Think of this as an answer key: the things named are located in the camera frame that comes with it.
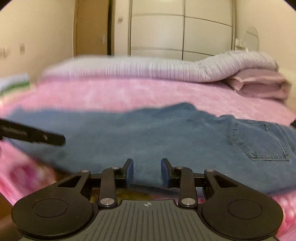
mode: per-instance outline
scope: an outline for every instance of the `folded pink cloth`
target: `folded pink cloth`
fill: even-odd
[[[291,87],[285,76],[267,69],[244,69],[225,81],[237,93],[255,98],[287,99]]]

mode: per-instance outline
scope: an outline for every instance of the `denim fabric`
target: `denim fabric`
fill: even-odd
[[[64,147],[11,140],[28,155],[69,172],[101,172],[134,160],[134,184],[163,187],[160,160],[194,172],[215,169],[260,192],[296,188],[296,130],[216,117],[188,103],[128,113],[16,110],[9,119],[63,133]]]

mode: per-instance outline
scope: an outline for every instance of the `silver screw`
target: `silver screw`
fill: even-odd
[[[190,206],[196,203],[196,201],[193,198],[187,197],[182,199],[181,203],[183,203],[186,206]]]
[[[112,205],[114,202],[115,202],[114,199],[109,198],[109,197],[107,197],[107,198],[103,198],[103,199],[101,199],[101,201],[100,201],[100,203],[101,203],[102,205],[105,205],[105,206],[110,206],[110,205]]]

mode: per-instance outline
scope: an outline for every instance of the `circular cover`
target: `circular cover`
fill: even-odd
[[[238,240],[270,237],[283,220],[281,207],[271,198],[257,192],[240,195],[231,188],[208,199],[202,216],[216,233]]]
[[[80,193],[70,188],[59,188],[53,193],[42,191],[22,198],[13,206],[12,219],[22,234],[35,239],[57,239],[89,223],[92,205]]]

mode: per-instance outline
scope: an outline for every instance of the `door frame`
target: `door frame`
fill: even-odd
[[[75,10],[74,10],[74,22],[73,22],[73,56],[77,56],[77,15],[78,15],[78,2],[81,0],[75,1]],[[107,27],[107,55],[111,55],[113,51],[113,28],[112,28],[112,19],[113,19],[113,6],[114,1],[109,0],[108,7],[108,27]]]

